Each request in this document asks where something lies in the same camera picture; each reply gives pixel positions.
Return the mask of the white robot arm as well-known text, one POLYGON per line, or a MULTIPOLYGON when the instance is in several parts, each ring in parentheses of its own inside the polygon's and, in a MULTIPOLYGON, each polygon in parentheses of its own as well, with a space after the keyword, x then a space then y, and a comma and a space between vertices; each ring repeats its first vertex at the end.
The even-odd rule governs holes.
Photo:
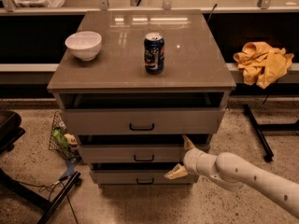
POLYGON ((183 163, 178 163, 164 177, 170 180, 188 174, 203 175, 223 189, 237 192, 247 185, 279 205, 296 218, 299 218, 299 185, 284 177, 261 169, 241 157, 222 152, 208 154, 195 147, 186 136, 183 163))

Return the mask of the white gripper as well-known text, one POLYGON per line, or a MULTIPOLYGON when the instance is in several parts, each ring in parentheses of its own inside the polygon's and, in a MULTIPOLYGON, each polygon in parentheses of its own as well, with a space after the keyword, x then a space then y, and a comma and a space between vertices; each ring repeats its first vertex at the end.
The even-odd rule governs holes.
POLYGON ((186 135, 183 135, 182 138, 184 140, 184 149, 189 150, 183 158, 184 166, 178 163, 164 177, 173 180, 186 176, 188 172, 193 175, 210 176, 216 156, 195 148, 194 143, 186 135))

